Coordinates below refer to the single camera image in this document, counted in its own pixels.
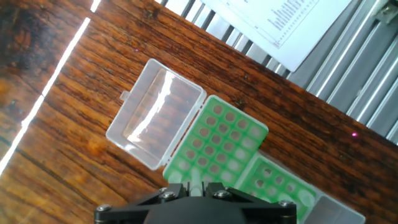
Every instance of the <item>clear plastic box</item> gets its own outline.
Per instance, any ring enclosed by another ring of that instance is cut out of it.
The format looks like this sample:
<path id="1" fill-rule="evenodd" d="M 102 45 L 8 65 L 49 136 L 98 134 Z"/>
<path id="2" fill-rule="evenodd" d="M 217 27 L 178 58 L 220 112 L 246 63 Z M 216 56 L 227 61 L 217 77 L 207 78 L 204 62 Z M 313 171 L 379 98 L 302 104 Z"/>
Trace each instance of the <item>clear plastic box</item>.
<path id="1" fill-rule="evenodd" d="M 173 150 L 206 98 L 206 91 L 150 59 L 106 132 L 106 137 L 152 170 Z"/>

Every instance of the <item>wood grain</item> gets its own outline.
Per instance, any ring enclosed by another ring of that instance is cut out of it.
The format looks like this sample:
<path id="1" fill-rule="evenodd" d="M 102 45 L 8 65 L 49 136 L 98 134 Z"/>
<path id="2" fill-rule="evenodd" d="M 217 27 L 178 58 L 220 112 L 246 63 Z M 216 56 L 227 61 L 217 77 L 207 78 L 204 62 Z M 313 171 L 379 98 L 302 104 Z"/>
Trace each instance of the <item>wood grain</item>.
<path id="1" fill-rule="evenodd" d="M 120 94 L 150 58 L 267 124 L 262 151 L 368 223 L 398 222 L 396 145 L 156 2 L 90 6 L 0 1 L 9 23 L 0 35 L 8 43 L 0 49 L 0 154 L 91 19 L 0 178 L 2 223 L 93 222 L 99 204 L 125 205 L 167 185 L 161 170 L 105 138 Z"/>

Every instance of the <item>metal screw head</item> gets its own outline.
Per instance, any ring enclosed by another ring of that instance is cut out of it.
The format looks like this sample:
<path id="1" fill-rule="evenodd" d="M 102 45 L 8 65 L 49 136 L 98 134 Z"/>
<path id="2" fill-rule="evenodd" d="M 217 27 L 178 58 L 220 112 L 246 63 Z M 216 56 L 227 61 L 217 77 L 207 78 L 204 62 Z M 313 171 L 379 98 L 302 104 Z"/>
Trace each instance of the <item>metal screw head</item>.
<path id="1" fill-rule="evenodd" d="M 381 11 L 381 13 L 385 16 L 385 15 L 387 15 L 387 14 L 390 14 L 390 13 L 393 12 L 393 11 L 394 11 L 394 9 L 393 9 L 392 7 L 386 6 L 386 7 Z"/>
<path id="2" fill-rule="evenodd" d="M 279 202 L 279 205 L 283 206 L 283 207 L 286 207 L 286 206 L 289 206 L 289 205 L 293 205 L 293 204 L 294 204 L 294 202 L 291 202 L 291 201 L 288 201 L 288 200 L 281 200 Z"/>
<path id="3" fill-rule="evenodd" d="M 164 192 L 162 194 L 162 197 L 164 199 L 170 199 L 170 198 L 175 198 L 175 193 L 174 192 Z"/>
<path id="4" fill-rule="evenodd" d="M 225 198 L 229 195 L 229 192 L 226 190 L 219 190 L 213 194 L 216 198 Z"/>
<path id="5" fill-rule="evenodd" d="M 107 205 L 107 204 L 105 204 L 105 205 L 100 205 L 100 206 L 98 206 L 97 211 L 99 211 L 99 212 L 105 212 L 105 211 L 110 210 L 111 208 L 112 208 L 112 205 Z"/>

